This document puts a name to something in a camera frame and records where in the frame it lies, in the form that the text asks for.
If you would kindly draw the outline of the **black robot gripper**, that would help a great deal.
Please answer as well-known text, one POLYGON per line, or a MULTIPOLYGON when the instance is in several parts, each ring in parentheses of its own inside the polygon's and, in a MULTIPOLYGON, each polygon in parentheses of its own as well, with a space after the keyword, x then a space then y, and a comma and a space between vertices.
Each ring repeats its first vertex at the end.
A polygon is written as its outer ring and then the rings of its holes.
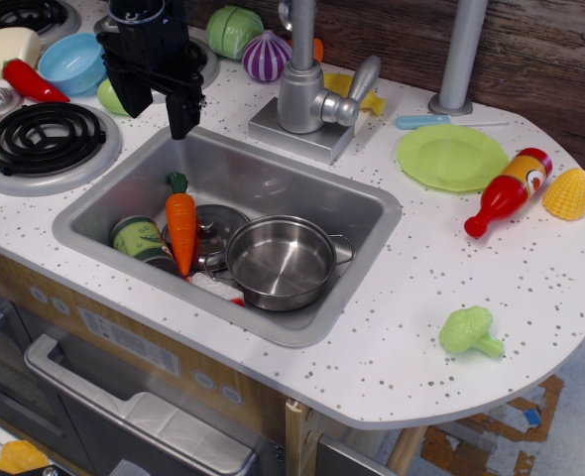
POLYGON ((115 31, 96 35, 111 85, 126 113, 137 118, 153 103, 151 89, 179 90, 166 98, 171 136, 182 140, 200 122, 205 96, 199 57, 192 54, 186 1, 110 1, 115 31))

